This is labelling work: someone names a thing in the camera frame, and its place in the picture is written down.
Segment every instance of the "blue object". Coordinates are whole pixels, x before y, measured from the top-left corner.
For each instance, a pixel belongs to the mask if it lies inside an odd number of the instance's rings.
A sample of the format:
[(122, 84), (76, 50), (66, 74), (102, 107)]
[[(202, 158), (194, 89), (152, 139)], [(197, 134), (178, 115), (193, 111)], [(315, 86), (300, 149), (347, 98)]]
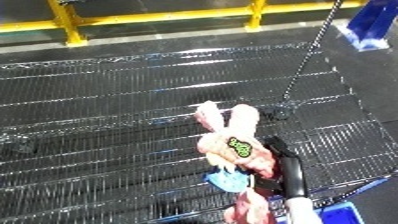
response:
[(371, 0), (340, 31), (359, 51), (389, 48), (383, 38), (398, 15), (398, 0)]
[[(321, 217), (323, 224), (365, 224), (355, 205), (351, 202), (335, 204), (316, 212)], [(286, 224), (286, 218), (277, 219), (278, 224)]]
[(215, 167), (213, 172), (205, 175), (204, 180), (223, 191), (240, 193), (249, 186), (249, 175), (239, 167), (233, 173)]

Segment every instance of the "yellow metal post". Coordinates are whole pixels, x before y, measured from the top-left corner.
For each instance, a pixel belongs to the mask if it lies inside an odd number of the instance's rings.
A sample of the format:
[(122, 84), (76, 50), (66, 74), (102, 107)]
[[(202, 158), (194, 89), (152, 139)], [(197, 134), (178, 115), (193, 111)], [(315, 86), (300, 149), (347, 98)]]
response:
[(53, 13), (55, 14), (55, 19), (60, 23), (60, 25), (65, 29), (68, 35), (68, 40), (66, 45), (68, 47), (81, 47), (87, 45), (87, 39), (80, 35), (79, 30), (75, 25), (76, 14), (71, 5), (61, 6), (58, 4), (57, 0), (47, 0)]
[(252, 3), (250, 5), (252, 9), (252, 17), (250, 18), (250, 21), (245, 25), (245, 29), (247, 32), (258, 32), (261, 30), (260, 22), (265, 4), (265, 0), (252, 0)]

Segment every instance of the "metal grate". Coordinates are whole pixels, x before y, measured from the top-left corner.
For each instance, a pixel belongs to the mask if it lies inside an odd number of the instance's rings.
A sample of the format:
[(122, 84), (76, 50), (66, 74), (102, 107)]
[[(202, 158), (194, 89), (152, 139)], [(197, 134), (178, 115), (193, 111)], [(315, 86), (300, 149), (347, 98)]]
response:
[[(0, 66), (1, 223), (220, 223), (233, 195), (201, 180), (197, 104), (280, 99), (307, 43)], [(388, 173), (396, 144), (314, 55), (287, 121), (311, 190)]]

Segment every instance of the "blue fabric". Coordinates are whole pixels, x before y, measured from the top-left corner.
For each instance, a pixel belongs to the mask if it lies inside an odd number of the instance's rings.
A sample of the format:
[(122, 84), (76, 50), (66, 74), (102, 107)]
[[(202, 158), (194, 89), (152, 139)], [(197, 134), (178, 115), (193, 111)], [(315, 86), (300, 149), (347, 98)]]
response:
[(225, 169), (214, 168), (207, 173), (204, 180), (215, 187), (230, 193), (240, 193), (249, 186), (249, 173), (237, 167), (235, 172), (229, 173)]

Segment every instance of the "yellow railing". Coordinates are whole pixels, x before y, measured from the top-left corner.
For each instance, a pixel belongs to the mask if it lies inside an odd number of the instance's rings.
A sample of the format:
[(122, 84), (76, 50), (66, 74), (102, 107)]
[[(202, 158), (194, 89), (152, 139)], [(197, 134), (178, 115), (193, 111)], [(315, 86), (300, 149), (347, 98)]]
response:
[[(87, 45), (87, 39), (79, 33), (77, 28), (78, 26), (144, 23), (248, 15), (251, 16), (251, 18), (245, 25), (245, 28), (248, 32), (256, 32), (259, 31), (263, 14), (325, 10), (332, 7), (332, 3), (268, 5), (266, 0), (251, 0), (251, 4), (249, 6), (239, 8), (82, 18), (76, 14), (72, 5), (61, 6), (57, 3), (57, 0), (47, 1), (55, 15), (54, 20), (0, 24), (0, 33), (63, 28), (68, 37), (66, 41), (67, 46), (80, 47)], [(364, 5), (363, 0), (349, 0), (346, 1), (342, 7), (355, 8), (362, 5)]]

